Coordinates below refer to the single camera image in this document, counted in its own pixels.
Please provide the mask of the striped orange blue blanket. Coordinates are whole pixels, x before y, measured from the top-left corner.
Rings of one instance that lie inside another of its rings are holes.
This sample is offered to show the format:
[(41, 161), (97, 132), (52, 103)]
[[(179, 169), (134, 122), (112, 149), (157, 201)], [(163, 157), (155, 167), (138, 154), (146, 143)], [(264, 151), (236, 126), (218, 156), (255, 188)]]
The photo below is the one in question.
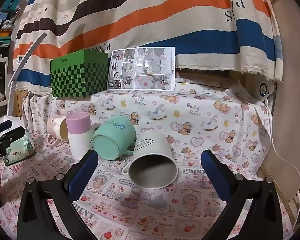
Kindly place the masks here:
[(50, 62), (82, 49), (111, 53), (174, 47), (180, 69), (283, 78), (279, 26), (270, 0), (29, 0), (13, 65), (46, 33), (18, 77), (18, 89), (51, 92)]

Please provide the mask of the white desk lamp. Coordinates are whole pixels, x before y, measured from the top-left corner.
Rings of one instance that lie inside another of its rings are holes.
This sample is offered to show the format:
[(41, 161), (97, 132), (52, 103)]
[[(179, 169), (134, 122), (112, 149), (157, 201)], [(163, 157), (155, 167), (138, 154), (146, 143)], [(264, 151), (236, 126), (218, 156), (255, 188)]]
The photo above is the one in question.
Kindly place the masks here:
[(12, 116), (13, 115), (13, 106), (14, 106), (14, 94), (15, 94), (15, 88), (17, 85), (17, 79), (23, 70), (23, 67), (27, 63), (28, 59), (34, 52), (34, 50), (41, 44), (41, 42), (46, 38), (47, 33), (42, 33), (29, 47), (23, 58), (21, 59), (21, 62), (19, 63), (17, 69), (13, 72), (13, 75), (8, 83), (9, 88), (9, 95), (8, 95), (8, 104), (7, 104), (7, 115)]

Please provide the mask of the pink polka dot mug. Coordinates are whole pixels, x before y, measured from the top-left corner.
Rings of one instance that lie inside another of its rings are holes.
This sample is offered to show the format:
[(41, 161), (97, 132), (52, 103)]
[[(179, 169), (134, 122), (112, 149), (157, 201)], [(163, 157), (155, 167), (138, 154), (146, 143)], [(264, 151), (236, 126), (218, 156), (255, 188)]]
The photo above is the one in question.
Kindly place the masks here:
[(66, 116), (51, 114), (47, 121), (47, 143), (57, 147), (62, 142), (69, 142)]

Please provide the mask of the baby bear printed tablecloth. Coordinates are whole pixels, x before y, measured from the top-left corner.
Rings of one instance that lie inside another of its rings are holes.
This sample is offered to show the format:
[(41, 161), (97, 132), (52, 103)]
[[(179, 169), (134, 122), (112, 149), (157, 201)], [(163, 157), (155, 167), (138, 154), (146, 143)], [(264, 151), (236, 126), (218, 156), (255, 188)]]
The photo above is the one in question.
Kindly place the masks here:
[(174, 93), (106, 91), (89, 101), (28, 95), (24, 120), (37, 153), (3, 169), (0, 225), (17, 233), (17, 214), (27, 178), (52, 178), (74, 162), (69, 146), (45, 142), (51, 114), (90, 114), (94, 125), (114, 116), (136, 131), (136, 156), (101, 160), (75, 203), (89, 228), (107, 237), (197, 239), (221, 214), (225, 202), (213, 190), (200, 156), (211, 150), (234, 173), (256, 179), (270, 146), (269, 112), (240, 85), (225, 91), (190, 84)]

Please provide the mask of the wet wipes pack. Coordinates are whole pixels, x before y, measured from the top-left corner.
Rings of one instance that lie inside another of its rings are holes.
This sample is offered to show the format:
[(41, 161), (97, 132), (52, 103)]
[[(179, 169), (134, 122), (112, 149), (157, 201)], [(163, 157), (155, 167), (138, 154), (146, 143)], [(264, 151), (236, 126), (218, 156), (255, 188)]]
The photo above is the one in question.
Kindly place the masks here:
[(3, 157), (3, 161), (5, 166), (11, 166), (35, 154), (34, 141), (30, 133), (25, 132), (22, 138), (10, 144), (10, 147), (6, 150), (6, 155)]

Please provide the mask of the green checkered box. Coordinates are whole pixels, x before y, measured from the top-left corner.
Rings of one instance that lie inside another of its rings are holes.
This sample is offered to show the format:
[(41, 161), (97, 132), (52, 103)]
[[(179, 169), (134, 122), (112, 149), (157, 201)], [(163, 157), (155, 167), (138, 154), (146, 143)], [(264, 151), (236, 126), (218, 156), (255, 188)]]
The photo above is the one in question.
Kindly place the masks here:
[(107, 89), (108, 54), (83, 49), (50, 62), (55, 98), (83, 98)]

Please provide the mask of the mint green mug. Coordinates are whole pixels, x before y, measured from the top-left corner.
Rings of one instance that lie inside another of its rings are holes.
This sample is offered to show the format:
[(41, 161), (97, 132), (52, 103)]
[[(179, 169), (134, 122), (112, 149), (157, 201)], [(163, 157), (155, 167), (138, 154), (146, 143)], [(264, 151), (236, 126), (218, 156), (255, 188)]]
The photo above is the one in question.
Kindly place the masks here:
[(99, 157), (115, 160), (124, 154), (132, 155), (135, 141), (136, 131), (130, 120), (115, 115), (95, 131), (92, 146)]

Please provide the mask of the pink and white tumbler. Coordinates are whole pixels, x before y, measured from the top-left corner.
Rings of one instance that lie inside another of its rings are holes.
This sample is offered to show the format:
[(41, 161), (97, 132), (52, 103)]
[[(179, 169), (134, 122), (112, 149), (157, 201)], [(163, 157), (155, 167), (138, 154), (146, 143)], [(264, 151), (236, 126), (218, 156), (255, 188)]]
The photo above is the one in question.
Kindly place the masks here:
[(88, 112), (70, 114), (66, 117), (71, 154), (77, 161), (92, 150), (93, 129)]

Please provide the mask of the white round smart device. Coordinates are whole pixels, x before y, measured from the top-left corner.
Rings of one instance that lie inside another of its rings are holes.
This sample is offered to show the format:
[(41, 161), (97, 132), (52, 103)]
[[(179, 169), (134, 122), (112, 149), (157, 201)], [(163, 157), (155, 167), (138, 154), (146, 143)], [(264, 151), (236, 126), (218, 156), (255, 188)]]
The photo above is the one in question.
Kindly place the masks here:
[(247, 83), (247, 90), (258, 101), (264, 101), (275, 92), (275, 85), (273, 81), (267, 80), (263, 76), (255, 75)]

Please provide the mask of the white mug with oval label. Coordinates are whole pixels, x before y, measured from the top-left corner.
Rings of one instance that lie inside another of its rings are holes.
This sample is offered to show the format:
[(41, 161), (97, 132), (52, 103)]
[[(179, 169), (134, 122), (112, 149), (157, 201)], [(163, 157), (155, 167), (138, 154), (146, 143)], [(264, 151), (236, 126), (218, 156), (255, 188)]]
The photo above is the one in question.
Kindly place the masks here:
[(131, 161), (122, 169), (138, 187), (162, 189), (172, 184), (179, 173), (166, 136), (156, 130), (141, 133), (135, 142)]

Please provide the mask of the shelf with boxes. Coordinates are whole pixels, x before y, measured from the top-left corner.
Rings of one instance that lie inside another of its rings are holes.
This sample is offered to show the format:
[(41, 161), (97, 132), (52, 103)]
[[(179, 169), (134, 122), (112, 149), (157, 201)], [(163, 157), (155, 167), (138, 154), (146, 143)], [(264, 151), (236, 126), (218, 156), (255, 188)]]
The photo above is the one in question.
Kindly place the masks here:
[(19, 13), (20, 0), (6, 0), (0, 8), (0, 58), (8, 57), (15, 19)]

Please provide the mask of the comic picture sheet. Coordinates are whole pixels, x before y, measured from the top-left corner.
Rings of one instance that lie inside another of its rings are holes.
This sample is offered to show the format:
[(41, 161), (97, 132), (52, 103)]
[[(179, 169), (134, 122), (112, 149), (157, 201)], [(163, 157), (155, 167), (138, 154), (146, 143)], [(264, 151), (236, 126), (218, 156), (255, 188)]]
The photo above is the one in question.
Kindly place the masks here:
[(140, 47), (112, 51), (108, 90), (174, 91), (174, 88), (174, 47)]

